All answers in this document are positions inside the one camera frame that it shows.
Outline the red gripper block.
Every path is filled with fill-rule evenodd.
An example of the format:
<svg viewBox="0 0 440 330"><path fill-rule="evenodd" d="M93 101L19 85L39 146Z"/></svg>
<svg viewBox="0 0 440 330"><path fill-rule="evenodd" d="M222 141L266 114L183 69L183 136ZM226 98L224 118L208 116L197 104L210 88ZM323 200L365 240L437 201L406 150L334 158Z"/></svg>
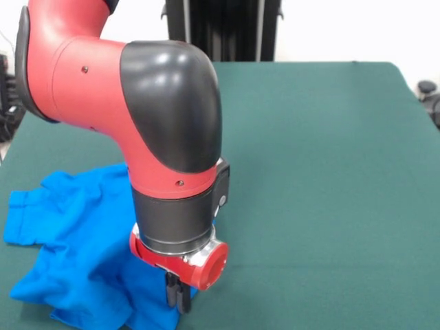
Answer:
<svg viewBox="0 0 440 330"><path fill-rule="evenodd" d="M137 225L131 231L129 246L131 252L145 263L167 271L167 303L169 307L178 304L180 314L188 314L191 310L191 287L204 291L216 283L226 266L229 252L228 245L216 238L215 229L211 230L210 239L201 249L181 256L157 254L148 249L140 240Z"/></svg>

